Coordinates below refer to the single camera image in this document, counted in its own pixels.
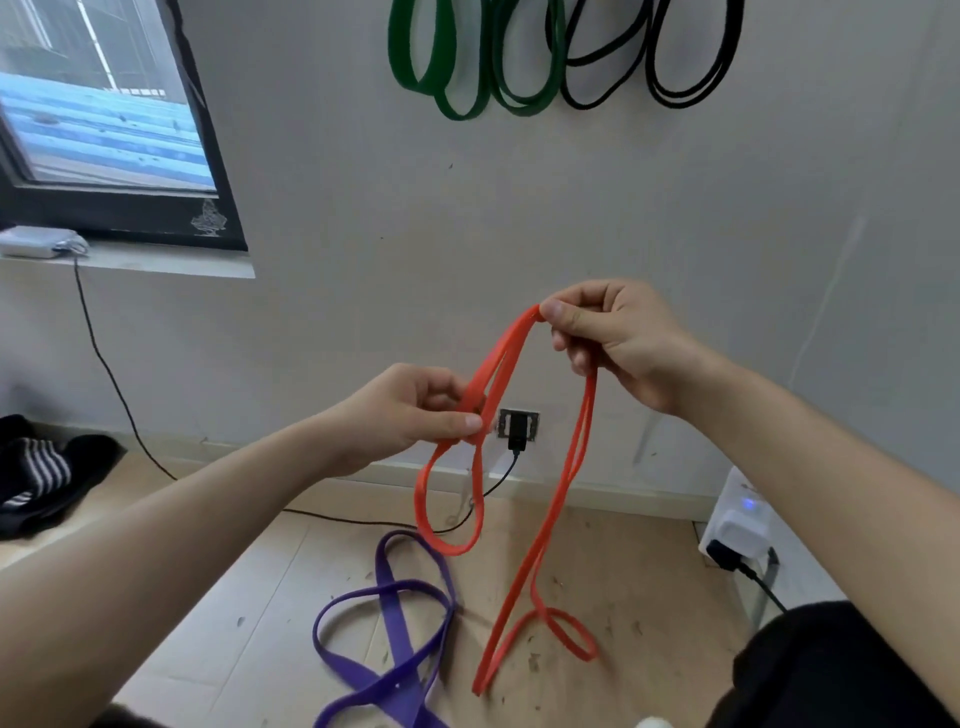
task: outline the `red resistance band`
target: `red resistance band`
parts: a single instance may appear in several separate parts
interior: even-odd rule
[[[491,422],[496,416],[497,409],[500,406],[500,400],[503,398],[503,393],[507,389],[511,375],[514,373],[516,361],[520,357],[520,350],[523,349],[523,342],[526,341],[527,334],[530,333],[530,329],[533,328],[534,324],[542,321],[543,317],[540,316],[540,307],[533,306],[513,322],[510,328],[500,337],[500,340],[496,342],[493,351],[484,359],[483,364],[480,365],[476,374],[473,375],[473,379],[470,381],[467,391],[464,393],[457,407],[457,410],[460,412],[475,412],[477,408],[482,405],[480,416],[483,418],[484,425],[477,434],[467,438],[467,442],[476,447],[476,451],[473,453],[473,465],[471,469],[476,525],[474,526],[473,535],[469,541],[462,546],[455,546],[448,544],[446,541],[441,541],[433,532],[433,528],[430,527],[430,521],[427,520],[426,516],[426,486],[427,479],[430,477],[430,471],[440,456],[456,445],[457,441],[450,440],[441,442],[434,451],[433,457],[430,458],[430,462],[423,466],[423,470],[420,471],[420,475],[417,477],[417,487],[414,490],[414,510],[417,514],[417,527],[423,539],[444,556],[459,556],[462,553],[466,553],[473,548],[477,539],[480,538],[484,517],[484,478],[483,460],[481,457],[483,441],[490,432]],[[487,393],[486,400],[484,400],[484,392],[488,384],[490,385],[490,392]],[[540,562],[543,560],[543,554],[546,553],[547,545],[550,542],[550,534],[553,531],[554,523],[557,522],[557,518],[560,517],[560,512],[564,508],[566,491],[580,470],[580,466],[584,461],[584,455],[587,452],[596,386],[597,375],[594,371],[587,378],[587,386],[584,390],[584,401],[580,405],[580,416],[577,418],[577,425],[573,429],[570,449],[566,453],[564,471],[560,476],[557,491],[550,501],[550,508],[547,510],[546,518],[540,526],[537,538],[534,539],[530,550],[527,551],[527,555],[524,556],[523,563],[520,565],[520,569],[514,577],[514,583],[507,593],[507,598],[503,602],[503,606],[500,607],[500,614],[497,615],[490,639],[484,648],[480,665],[477,667],[476,676],[473,678],[473,692],[476,695],[480,695],[487,689],[497,669],[500,667],[503,658],[507,652],[510,651],[510,647],[513,645],[520,630],[522,630],[528,622],[537,617],[546,622],[550,631],[557,636],[557,639],[563,643],[564,647],[584,662],[589,662],[598,654],[596,640],[587,628],[567,612],[556,609],[555,607],[546,606],[537,591],[537,575],[540,572]],[[501,642],[500,637],[507,624],[507,619],[510,618],[516,600],[520,596],[520,590],[523,589],[523,585],[526,583],[527,577],[530,576],[531,572],[533,573],[533,577],[530,580],[530,598],[534,603],[534,609],[520,618],[510,632],[507,633],[503,642]],[[581,647],[570,638],[566,631],[560,626],[561,621],[566,622],[580,635],[586,647]]]

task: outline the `window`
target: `window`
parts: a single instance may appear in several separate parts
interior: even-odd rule
[[[0,229],[246,250],[180,10],[160,2],[169,17],[0,0]]]

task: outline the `hand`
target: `hand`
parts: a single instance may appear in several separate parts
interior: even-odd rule
[[[683,416],[687,385],[720,359],[683,328],[660,295],[634,280],[588,280],[540,304],[553,348],[581,376],[604,367],[652,409]]]
[[[480,415],[453,411],[466,387],[448,369],[394,364],[318,416],[338,444],[327,476],[356,473],[419,440],[459,440],[478,432]]]

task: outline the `left hand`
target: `left hand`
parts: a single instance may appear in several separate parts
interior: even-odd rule
[[[480,415],[453,411],[466,387],[448,369],[394,364],[320,415],[339,444],[328,475],[356,473],[419,440],[458,440],[478,432]]]

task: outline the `wooden floor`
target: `wooden floor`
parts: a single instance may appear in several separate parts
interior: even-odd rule
[[[173,463],[178,475],[196,466]],[[31,542],[0,546],[0,565],[71,530],[115,513],[165,484],[128,455],[69,522]],[[436,494],[439,527],[459,498]],[[412,519],[411,491],[330,481],[299,507],[363,519]],[[520,638],[488,696],[470,692],[492,620],[533,540],[543,504],[491,498],[483,536],[449,560],[462,610],[430,705],[451,728],[623,726],[662,716],[676,728],[702,726],[730,684],[732,656],[747,637],[729,575],[708,567],[690,522],[567,509],[544,560],[540,592],[576,615],[600,644],[584,664],[541,624]],[[346,689],[314,652],[310,630],[335,595],[371,584],[373,550],[386,532],[281,514],[122,690],[118,699],[172,728],[309,726]],[[467,528],[460,538],[466,538]],[[395,575],[441,584],[411,543],[391,552]],[[404,599],[414,645],[431,634],[440,607]],[[526,595],[518,605],[526,611]],[[375,603],[336,619],[324,633],[335,651],[383,671],[391,664]],[[338,725],[393,725],[358,709]]]

